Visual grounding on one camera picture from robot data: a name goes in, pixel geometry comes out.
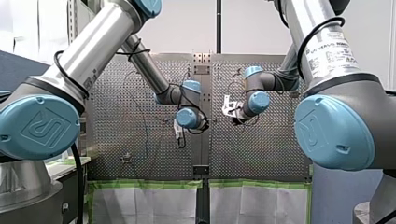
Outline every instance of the green tape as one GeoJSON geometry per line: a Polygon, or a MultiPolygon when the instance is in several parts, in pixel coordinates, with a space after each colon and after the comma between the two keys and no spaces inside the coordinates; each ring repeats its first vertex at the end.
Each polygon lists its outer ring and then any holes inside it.
{"type": "Polygon", "coordinates": [[[244,186],[259,187],[259,188],[270,188],[270,189],[308,189],[309,184],[305,183],[288,183],[288,182],[277,182],[277,181],[265,181],[265,180],[210,180],[210,188],[240,188],[244,186]]]}
{"type": "Polygon", "coordinates": [[[152,180],[113,180],[113,181],[90,181],[89,185],[94,189],[200,189],[202,181],[152,181],[152,180]]]}
{"type": "Polygon", "coordinates": [[[308,199],[306,203],[306,224],[311,224],[312,184],[306,184],[308,188],[308,199]]]}

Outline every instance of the metal post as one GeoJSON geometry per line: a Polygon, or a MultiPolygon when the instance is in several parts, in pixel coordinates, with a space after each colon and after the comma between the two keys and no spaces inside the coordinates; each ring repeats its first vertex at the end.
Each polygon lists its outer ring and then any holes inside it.
{"type": "Polygon", "coordinates": [[[217,0],[218,6],[217,6],[217,36],[216,36],[216,53],[221,54],[221,0],[217,0]]]}

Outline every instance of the light blue joint cap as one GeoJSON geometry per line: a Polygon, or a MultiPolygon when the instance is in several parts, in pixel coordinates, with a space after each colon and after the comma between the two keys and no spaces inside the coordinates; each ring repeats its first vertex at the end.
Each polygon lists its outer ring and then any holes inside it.
{"type": "Polygon", "coordinates": [[[158,99],[157,94],[155,94],[155,93],[154,93],[154,101],[155,101],[155,104],[157,104],[157,105],[160,105],[160,104],[161,104],[161,103],[160,103],[160,100],[158,99]]]}
{"type": "Polygon", "coordinates": [[[134,0],[143,12],[149,17],[158,16],[163,8],[162,0],[134,0]]]}
{"type": "Polygon", "coordinates": [[[199,81],[187,80],[183,82],[183,87],[201,93],[201,83],[199,81]]]}
{"type": "Polygon", "coordinates": [[[262,72],[262,71],[263,70],[260,66],[251,66],[245,70],[244,78],[247,79],[251,75],[254,75],[254,74],[262,72]]]}
{"type": "Polygon", "coordinates": [[[309,96],[299,104],[294,118],[301,148],[318,165],[359,171],[373,163],[373,137],[361,117],[342,101],[309,96]]]}
{"type": "Polygon", "coordinates": [[[196,128],[197,120],[198,120],[197,115],[194,113],[193,110],[189,108],[183,108],[179,110],[176,114],[176,121],[178,125],[180,125],[183,128],[187,128],[187,129],[196,128]]]}
{"type": "Polygon", "coordinates": [[[255,114],[264,112],[269,105],[270,97],[264,91],[256,91],[248,99],[248,107],[255,114]]]}
{"type": "Polygon", "coordinates": [[[0,152],[18,160],[40,161],[75,143],[79,115],[66,100],[31,95],[0,111],[0,152]]]}

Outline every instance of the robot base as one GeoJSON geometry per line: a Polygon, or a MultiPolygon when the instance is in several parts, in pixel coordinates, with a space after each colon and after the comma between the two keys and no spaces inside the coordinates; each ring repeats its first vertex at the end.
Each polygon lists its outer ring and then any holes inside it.
{"type": "Polygon", "coordinates": [[[0,207],[1,223],[62,224],[62,184],[54,182],[48,193],[32,200],[0,207]]]}
{"type": "MultiPolygon", "coordinates": [[[[353,211],[353,224],[375,224],[396,207],[396,177],[393,171],[384,171],[372,200],[358,204],[353,211]]],[[[387,222],[396,224],[396,218],[387,222]]]]}

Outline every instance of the white wall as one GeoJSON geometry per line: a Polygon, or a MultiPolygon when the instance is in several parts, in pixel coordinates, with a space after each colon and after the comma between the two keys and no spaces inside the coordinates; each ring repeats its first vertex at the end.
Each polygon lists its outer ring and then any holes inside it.
{"type": "Polygon", "coordinates": [[[163,0],[163,11],[138,34],[154,52],[216,50],[216,1],[163,0]]]}

